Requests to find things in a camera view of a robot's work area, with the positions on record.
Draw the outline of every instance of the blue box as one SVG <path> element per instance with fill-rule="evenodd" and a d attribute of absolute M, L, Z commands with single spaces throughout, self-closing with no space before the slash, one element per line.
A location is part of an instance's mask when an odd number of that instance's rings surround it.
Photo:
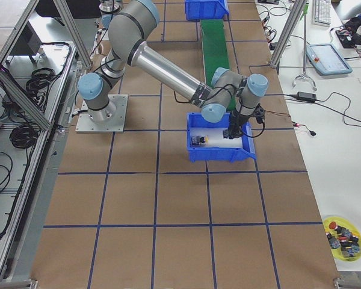
<path fill-rule="evenodd" d="M 226 0 L 185 0 L 187 20 L 222 19 L 229 15 Z"/>
<path fill-rule="evenodd" d="M 191 145 L 190 128 L 227 128 L 229 113 L 226 113 L 220 122 L 207 122 L 200 113 L 187 114 L 187 150 L 190 161 L 242 161 L 247 158 L 256 159 L 254 141 L 252 138 L 242 137 L 242 148 L 204 148 Z M 242 128 L 247 135 L 251 135 L 251 126 L 247 122 Z"/>

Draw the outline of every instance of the red object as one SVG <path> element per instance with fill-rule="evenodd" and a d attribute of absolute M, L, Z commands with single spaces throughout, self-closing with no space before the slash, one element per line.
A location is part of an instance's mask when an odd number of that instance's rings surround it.
<path fill-rule="evenodd" d="M 334 230 L 336 227 L 337 227 L 336 222 L 331 222 L 331 223 L 329 224 L 329 229 Z"/>

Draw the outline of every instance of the metal base plate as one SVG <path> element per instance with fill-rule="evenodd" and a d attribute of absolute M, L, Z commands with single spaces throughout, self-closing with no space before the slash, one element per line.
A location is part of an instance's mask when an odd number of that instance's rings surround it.
<path fill-rule="evenodd" d="M 123 132 L 125 128 L 128 95 L 108 95 L 108 97 L 116 106 L 113 117 L 105 122 L 94 122 L 90 119 L 88 113 L 81 113 L 78 124 L 76 125 L 76 132 Z M 87 110 L 85 101 L 83 101 L 81 110 Z"/>

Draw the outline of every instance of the white clamp stand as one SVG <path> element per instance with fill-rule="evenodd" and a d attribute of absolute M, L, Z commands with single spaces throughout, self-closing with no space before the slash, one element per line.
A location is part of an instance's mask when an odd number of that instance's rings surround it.
<path fill-rule="evenodd" d="M 307 61 L 306 60 L 306 15 L 307 15 L 307 11 L 304 11 L 303 12 L 303 70 L 302 70 L 302 74 L 294 78 L 293 87 L 295 87 L 296 85 L 295 82 L 297 80 L 301 80 L 311 83 L 313 90 L 317 91 L 315 81 L 313 80 L 313 78 L 311 78 L 309 75 L 306 74 L 306 61 Z"/>

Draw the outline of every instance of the cardboard floor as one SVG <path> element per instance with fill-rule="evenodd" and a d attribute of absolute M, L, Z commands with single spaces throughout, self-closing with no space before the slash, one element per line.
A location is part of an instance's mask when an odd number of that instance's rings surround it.
<path fill-rule="evenodd" d="M 203 79 L 199 24 L 184 4 L 156 4 L 149 45 Z M 249 75 L 270 52 L 254 2 L 230 2 L 230 65 Z M 281 93 L 275 70 L 251 67 Z M 325 289 L 337 277 L 290 118 L 267 113 L 257 161 L 191 163 L 173 92 L 127 67 L 123 134 L 70 127 L 32 278 L 41 289 Z M 281 96 L 266 110 L 287 113 Z M 253 123 L 254 133 L 260 127 Z"/>

